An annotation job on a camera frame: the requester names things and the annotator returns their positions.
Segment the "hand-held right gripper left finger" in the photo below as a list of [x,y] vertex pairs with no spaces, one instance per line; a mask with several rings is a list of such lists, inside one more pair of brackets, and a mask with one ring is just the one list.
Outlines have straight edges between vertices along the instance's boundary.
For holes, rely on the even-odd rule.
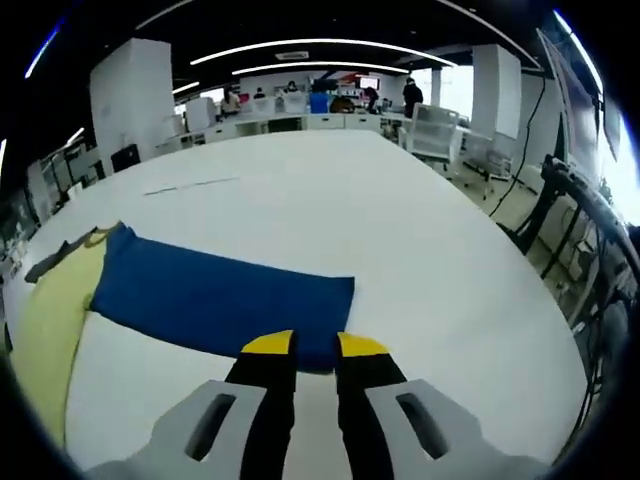
[[280,479],[295,422],[297,335],[246,344],[222,381],[210,380],[157,420],[150,440],[88,479]]

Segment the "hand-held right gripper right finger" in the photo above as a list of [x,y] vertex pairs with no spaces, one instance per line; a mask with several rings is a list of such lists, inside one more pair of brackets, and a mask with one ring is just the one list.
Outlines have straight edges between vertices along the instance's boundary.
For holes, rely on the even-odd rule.
[[405,377],[379,342],[336,340],[338,425],[355,479],[542,479],[548,467],[508,455],[479,420],[423,379]]

